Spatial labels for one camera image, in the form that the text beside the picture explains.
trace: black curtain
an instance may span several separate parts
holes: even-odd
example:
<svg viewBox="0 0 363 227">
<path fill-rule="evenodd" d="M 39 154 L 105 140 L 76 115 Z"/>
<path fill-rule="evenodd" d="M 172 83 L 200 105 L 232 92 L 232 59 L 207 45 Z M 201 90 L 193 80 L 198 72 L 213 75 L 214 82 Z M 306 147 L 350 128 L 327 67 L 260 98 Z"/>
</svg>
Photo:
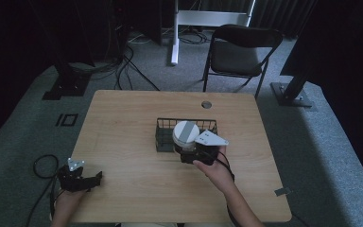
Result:
<svg viewBox="0 0 363 227">
<path fill-rule="evenodd" d="M 252 1 L 185 0 L 179 2 L 179 9 L 248 12 Z M 316 2 L 317 0 L 256 0 L 250 26 L 274 28 L 288 37 L 296 38 L 303 30 Z"/>
<path fill-rule="evenodd" d="M 363 0 L 319 0 L 281 74 L 322 88 L 363 165 Z"/>
</svg>

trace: human hand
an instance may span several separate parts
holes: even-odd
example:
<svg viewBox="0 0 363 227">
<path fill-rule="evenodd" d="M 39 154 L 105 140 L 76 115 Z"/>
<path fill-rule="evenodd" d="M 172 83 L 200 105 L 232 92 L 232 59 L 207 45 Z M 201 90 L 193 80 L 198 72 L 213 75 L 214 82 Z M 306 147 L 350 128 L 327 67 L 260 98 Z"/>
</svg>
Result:
<svg viewBox="0 0 363 227">
<path fill-rule="evenodd" d="M 219 147 L 219 154 L 217 155 L 217 159 L 227 165 L 228 161 L 222 154 L 226 155 L 226 146 Z M 194 160 L 193 164 L 199 170 L 205 173 L 205 175 L 211 180 L 211 182 L 219 191 L 225 194 L 235 189 L 235 184 L 229 170 L 219 161 L 215 160 L 211 166 L 207 166 L 206 164 L 198 160 Z"/>
<path fill-rule="evenodd" d="M 78 205 L 86 192 L 87 190 L 77 192 L 61 191 L 56 199 L 55 215 L 51 226 L 66 226 L 70 217 L 78 209 Z"/>
</svg>

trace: metal stand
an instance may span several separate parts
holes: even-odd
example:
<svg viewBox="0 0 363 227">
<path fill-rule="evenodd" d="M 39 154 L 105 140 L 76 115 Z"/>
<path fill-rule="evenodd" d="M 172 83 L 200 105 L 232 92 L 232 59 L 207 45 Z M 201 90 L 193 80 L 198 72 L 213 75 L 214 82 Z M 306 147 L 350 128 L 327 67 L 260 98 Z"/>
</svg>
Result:
<svg viewBox="0 0 363 227">
<path fill-rule="evenodd" d="M 72 83 L 66 84 L 66 77 L 59 75 L 51 91 L 43 95 L 43 100 L 60 100 L 62 96 L 84 96 L 91 74 L 76 77 Z"/>
<path fill-rule="evenodd" d="M 255 0 L 251 1 L 247 13 L 219 12 L 219 11 L 192 11 L 179 10 L 179 1 L 175 0 L 174 37 L 171 63 L 177 65 L 179 61 L 179 25 L 185 26 L 222 26 L 234 24 L 248 26 L 251 19 Z"/>
<path fill-rule="evenodd" d="M 300 93 L 294 99 L 285 98 L 285 89 L 288 86 L 288 83 L 280 83 L 280 82 L 272 82 L 270 87 L 273 90 L 273 93 L 278 100 L 279 105 L 281 106 L 292 106 L 292 107 L 304 107 L 307 111 L 316 111 L 316 107 L 314 102 L 308 100 L 307 95 L 304 90 L 301 90 Z"/>
</svg>

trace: person's arm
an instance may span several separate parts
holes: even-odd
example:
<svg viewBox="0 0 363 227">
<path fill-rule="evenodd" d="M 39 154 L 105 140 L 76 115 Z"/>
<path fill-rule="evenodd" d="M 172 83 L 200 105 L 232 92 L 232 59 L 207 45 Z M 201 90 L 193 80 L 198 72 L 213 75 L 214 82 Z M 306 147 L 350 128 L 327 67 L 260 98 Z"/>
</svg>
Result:
<svg viewBox="0 0 363 227">
<path fill-rule="evenodd" d="M 226 155 L 226 147 L 220 147 L 219 151 Z M 227 164 L 226 158 L 222 154 L 219 153 L 217 159 Z M 205 173 L 216 188 L 223 193 L 229 210 L 241 226 L 264 226 L 250 209 L 243 195 L 241 195 L 235 185 L 231 173 L 225 166 L 221 165 L 218 161 L 214 161 L 211 166 L 207 166 L 197 160 L 193 164 Z"/>
<path fill-rule="evenodd" d="M 56 199 L 55 215 L 51 227 L 65 227 L 78 209 L 78 205 L 85 193 L 86 191 L 63 191 Z"/>
</svg>

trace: chair leg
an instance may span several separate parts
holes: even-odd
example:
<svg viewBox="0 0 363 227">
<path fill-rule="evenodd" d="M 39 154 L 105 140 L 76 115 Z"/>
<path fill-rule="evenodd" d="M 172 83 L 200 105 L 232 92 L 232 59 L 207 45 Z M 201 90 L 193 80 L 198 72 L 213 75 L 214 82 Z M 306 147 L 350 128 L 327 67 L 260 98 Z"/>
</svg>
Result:
<svg viewBox="0 0 363 227">
<path fill-rule="evenodd" d="M 209 56 L 207 58 L 207 62 L 205 63 L 204 74 L 202 75 L 202 79 L 204 80 L 204 86 L 202 88 L 202 92 L 206 92 L 206 85 L 208 83 L 208 74 L 209 74 Z"/>
<path fill-rule="evenodd" d="M 269 62 L 269 60 L 267 60 L 265 62 L 264 69 L 262 70 L 262 75 L 261 75 L 261 78 L 259 79 L 258 87 L 257 87 L 257 90 L 255 92 L 255 99 L 258 97 L 259 90 L 261 89 L 262 82 L 264 81 L 264 76 L 265 76 L 265 73 L 267 72 L 267 68 L 268 68 L 268 62 Z"/>
<path fill-rule="evenodd" d="M 246 86 L 252 78 L 247 79 L 247 81 L 243 84 L 243 86 Z"/>
</svg>

